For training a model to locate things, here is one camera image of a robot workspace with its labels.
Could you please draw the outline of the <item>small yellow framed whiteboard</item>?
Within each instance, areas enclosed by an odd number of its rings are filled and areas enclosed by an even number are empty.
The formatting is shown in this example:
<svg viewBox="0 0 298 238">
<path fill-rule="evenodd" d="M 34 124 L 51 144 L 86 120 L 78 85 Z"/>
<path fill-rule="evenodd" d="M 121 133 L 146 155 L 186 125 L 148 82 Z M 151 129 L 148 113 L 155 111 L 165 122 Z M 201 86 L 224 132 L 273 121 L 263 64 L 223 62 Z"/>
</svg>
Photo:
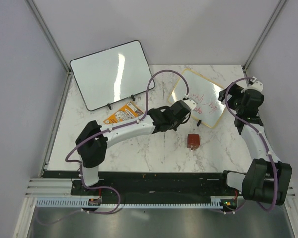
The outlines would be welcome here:
<svg viewBox="0 0 298 238">
<path fill-rule="evenodd" d="M 188 83 L 189 97 L 197 103 L 191 112 L 191 118 L 209 128 L 215 127 L 226 108 L 218 100 L 223 88 L 190 69 L 185 69 L 182 76 Z"/>
</svg>

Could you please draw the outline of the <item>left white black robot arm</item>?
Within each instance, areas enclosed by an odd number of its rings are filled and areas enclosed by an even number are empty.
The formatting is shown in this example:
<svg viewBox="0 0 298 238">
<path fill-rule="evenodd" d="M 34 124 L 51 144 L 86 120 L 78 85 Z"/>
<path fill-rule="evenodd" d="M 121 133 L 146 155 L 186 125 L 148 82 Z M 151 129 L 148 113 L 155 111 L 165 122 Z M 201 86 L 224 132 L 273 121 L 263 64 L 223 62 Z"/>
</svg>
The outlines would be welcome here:
<svg viewBox="0 0 298 238">
<path fill-rule="evenodd" d="M 75 141 L 82 162 L 82 190 L 88 195 L 98 192 L 99 165 L 104 161 L 108 148 L 134 137 L 176 131 L 186 123 L 196 106 L 197 103 L 188 98 L 171 106 L 152 108 L 144 118 L 137 117 L 129 123 L 100 126 L 96 121 L 89 122 Z"/>
</svg>

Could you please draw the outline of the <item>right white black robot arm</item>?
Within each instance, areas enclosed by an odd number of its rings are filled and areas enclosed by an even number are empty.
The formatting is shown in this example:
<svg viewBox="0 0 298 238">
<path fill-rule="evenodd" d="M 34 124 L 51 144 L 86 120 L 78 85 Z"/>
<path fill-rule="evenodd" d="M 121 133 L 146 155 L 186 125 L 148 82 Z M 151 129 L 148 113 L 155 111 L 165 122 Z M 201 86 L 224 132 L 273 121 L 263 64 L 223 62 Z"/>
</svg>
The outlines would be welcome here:
<svg viewBox="0 0 298 238">
<path fill-rule="evenodd" d="M 219 92 L 218 100 L 226 104 L 235 117 L 234 125 L 243 138 L 252 158 L 245 173 L 224 171 L 224 179 L 218 182 L 218 191 L 223 195 L 235 189 L 245 200 L 270 204 L 270 209 L 284 204 L 291 175 L 290 164 L 280 161 L 265 136 L 262 120 L 258 115 L 264 102 L 262 85 L 246 89 L 232 84 Z"/>
</svg>

